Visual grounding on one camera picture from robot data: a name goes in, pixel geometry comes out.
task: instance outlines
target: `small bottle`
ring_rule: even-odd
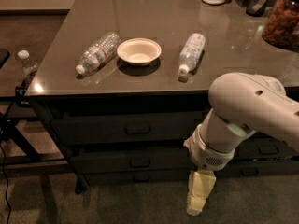
[[[206,39],[201,34],[192,34],[189,36],[184,49],[179,55],[178,60],[178,76],[187,77],[192,71],[203,52]]]
[[[99,40],[88,47],[81,56],[76,70],[83,76],[92,74],[96,69],[116,54],[121,43],[120,36],[114,32],[104,34]]]
[[[19,51],[18,57],[21,60],[23,73],[25,74],[25,86],[28,87],[36,75],[38,64],[30,57],[27,50]]]

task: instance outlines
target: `white bowl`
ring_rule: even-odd
[[[152,40],[135,38],[121,43],[118,55],[131,65],[144,66],[161,55],[161,47]]]

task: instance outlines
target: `bottle label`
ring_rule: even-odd
[[[91,55],[94,55],[96,60],[101,64],[105,61],[106,59],[106,54],[103,52],[102,49],[99,49],[98,46],[92,46],[90,48],[88,48],[88,52]]]
[[[192,56],[199,58],[203,46],[205,45],[205,37],[200,34],[193,34],[189,37],[182,52],[190,53]]]

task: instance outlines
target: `table top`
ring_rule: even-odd
[[[15,87],[24,80],[18,52],[26,49],[42,63],[65,15],[0,15],[0,49],[10,53],[0,68],[0,102],[15,97]]]
[[[201,0],[76,0],[52,42],[27,95],[100,95],[205,92],[225,73],[278,78],[297,87],[299,55],[262,38],[266,17],[251,17],[234,0],[211,6]],[[76,74],[83,51],[107,31],[121,40],[144,37],[162,47],[147,67],[132,67],[116,56],[90,77]],[[178,57],[191,33],[206,37],[202,60],[188,82],[178,81]]]

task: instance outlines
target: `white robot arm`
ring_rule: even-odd
[[[187,212],[198,215],[213,188],[212,171],[225,167],[235,148],[256,132],[275,137],[299,151],[299,103],[286,96],[273,77],[229,73],[211,85],[212,109],[185,141],[199,171],[189,180]]]

